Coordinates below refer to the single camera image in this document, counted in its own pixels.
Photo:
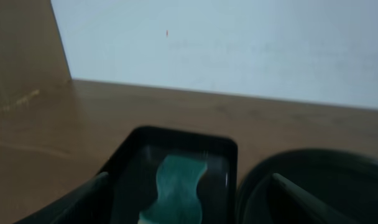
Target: green object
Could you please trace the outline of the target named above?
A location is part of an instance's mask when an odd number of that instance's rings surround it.
[[[207,163],[181,156],[167,156],[157,169],[158,197],[140,212],[140,221],[151,224],[200,224],[201,203],[196,194]]]

